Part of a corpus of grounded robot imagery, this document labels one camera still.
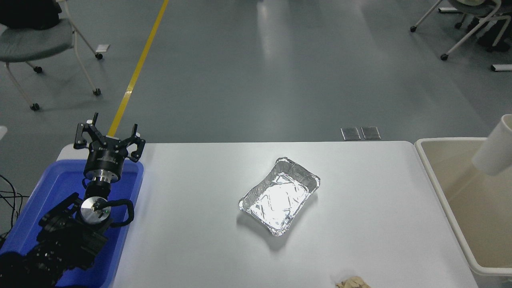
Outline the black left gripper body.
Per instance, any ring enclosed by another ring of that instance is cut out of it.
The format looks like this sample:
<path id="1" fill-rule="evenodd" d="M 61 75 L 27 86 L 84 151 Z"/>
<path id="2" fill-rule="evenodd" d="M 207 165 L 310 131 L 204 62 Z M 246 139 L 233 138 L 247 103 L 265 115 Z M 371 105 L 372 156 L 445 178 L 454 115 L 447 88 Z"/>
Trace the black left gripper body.
<path id="1" fill-rule="evenodd" d="M 84 173 L 105 170 L 114 174 L 121 174 L 127 156 L 128 152 L 126 150 L 111 150 L 101 147 L 90 149 Z"/>

